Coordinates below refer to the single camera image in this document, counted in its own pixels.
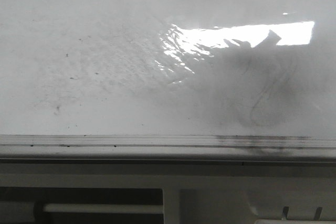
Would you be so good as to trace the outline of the white plastic robot base housing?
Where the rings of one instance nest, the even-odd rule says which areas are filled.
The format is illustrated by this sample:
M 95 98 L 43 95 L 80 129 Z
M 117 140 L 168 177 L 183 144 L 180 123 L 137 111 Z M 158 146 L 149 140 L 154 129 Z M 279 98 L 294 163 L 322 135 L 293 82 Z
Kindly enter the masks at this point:
M 1 223 L 335 223 L 335 166 L 2 164 Z

